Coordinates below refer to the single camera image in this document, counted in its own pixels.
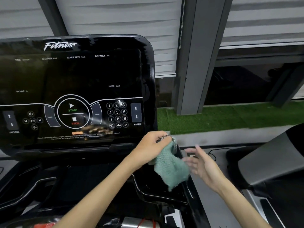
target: right arm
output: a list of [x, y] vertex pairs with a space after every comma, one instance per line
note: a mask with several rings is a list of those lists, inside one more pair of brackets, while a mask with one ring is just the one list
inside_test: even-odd
[[196, 157], [185, 157], [183, 160], [192, 173], [200, 178], [225, 201], [242, 228], [271, 228], [246, 198], [224, 176], [218, 165], [198, 145], [185, 149], [195, 153]]

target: artificial grass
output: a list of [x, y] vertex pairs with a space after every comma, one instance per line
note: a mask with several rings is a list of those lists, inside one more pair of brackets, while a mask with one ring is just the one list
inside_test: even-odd
[[171, 134], [244, 128], [246, 123], [231, 106], [206, 107], [201, 114], [177, 116], [167, 110]]
[[249, 128], [297, 125], [304, 122], [304, 107], [289, 102], [283, 108], [270, 103], [233, 106]]
[[201, 114], [195, 115], [176, 115], [174, 110], [158, 109], [158, 129], [171, 134], [287, 126], [303, 122], [304, 101], [292, 101], [283, 108], [270, 103], [204, 107]]
[[158, 130], [164, 130], [164, 131], [170, 130], [166, 108], [157, 109], [157, 122], [158, 122]]

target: left arm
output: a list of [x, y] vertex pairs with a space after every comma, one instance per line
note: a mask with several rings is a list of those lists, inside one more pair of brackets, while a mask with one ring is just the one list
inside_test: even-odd
[[147, 133], [137, 147], [100, 184], [63, 216], [54, 228], [96, 227], [101, 216], [131, 174], [155, 158], [170, 143], [170, 136], [156, 143], [159, 137], [165, 135], [164, 131]]

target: towel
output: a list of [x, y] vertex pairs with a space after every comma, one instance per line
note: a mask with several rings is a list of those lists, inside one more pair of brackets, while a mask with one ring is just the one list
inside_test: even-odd
[[[159, 138], [156, 142], [160, 142], [166, 135]], [[181, 182], [188, 179], [190, 170], [187, 164], [174, 155], [177, 152], [176, 140], [172, 137], [172, 141], [159, 153], [159, 155], [150, 161], [149, 165], [154, 165], [154, 171], [158, 173], [164, 183], [168, 186], [168, 191], [172, 191]]]

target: black cable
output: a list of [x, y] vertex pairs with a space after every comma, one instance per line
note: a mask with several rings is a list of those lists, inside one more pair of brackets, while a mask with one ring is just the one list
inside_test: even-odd
[[211, 153], [211, 152], [214, 151], [214, 150], [219, 150], [219, 149], [212, 149], [212, 150], [210, 150], [207, 154], [208, 154], [209, 156], [212, 155], [212, 156], [215, 158], [214, 161], [216, 161], [216, 156], [215, 156], [213, 153]]

